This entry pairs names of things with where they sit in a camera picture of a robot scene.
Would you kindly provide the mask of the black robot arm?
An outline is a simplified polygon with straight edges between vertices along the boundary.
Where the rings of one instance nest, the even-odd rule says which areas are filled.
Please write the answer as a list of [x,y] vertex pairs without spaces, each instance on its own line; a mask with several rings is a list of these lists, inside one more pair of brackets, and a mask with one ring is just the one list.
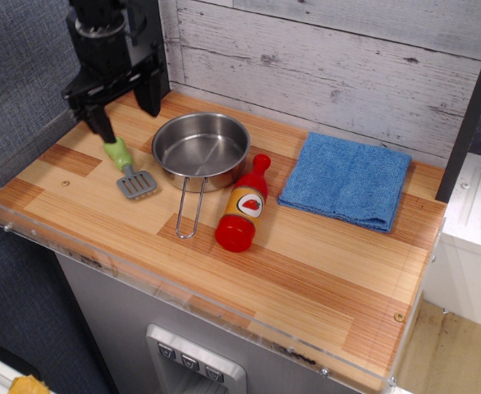
[[116,142],[105,107],[134,93],[152,117],[168,92],[158,2],[71,1],[66,26],[80,70],[62,91],[75,118],[106,144]]

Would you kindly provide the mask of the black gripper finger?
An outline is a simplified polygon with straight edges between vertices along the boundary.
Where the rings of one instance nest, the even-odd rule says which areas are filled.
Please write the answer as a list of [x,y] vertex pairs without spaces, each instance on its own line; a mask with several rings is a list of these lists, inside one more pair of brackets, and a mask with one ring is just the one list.
[[139,107],[150,116],[156,117],[161,110],[161,79],[150,76],[141,81],[135,88],[135,98]]
[[93,133],[98,134],[106,144],[114,144],[116,137],[103,103],[89,103],[84,108],[84,121]]

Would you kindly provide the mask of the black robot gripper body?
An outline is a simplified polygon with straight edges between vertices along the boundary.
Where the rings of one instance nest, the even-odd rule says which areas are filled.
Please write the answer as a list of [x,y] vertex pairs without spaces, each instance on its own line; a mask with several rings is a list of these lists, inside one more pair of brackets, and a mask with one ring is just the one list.
[[160,76],[157,50],[133,66],[126,40],[126,20],[117,16],[110,25],[88,26],[77,16],[66,25],[80,63],[80,71],[62,91],[75,116],[84,120],[89,103],[105,106],[128,93],[150,76]]

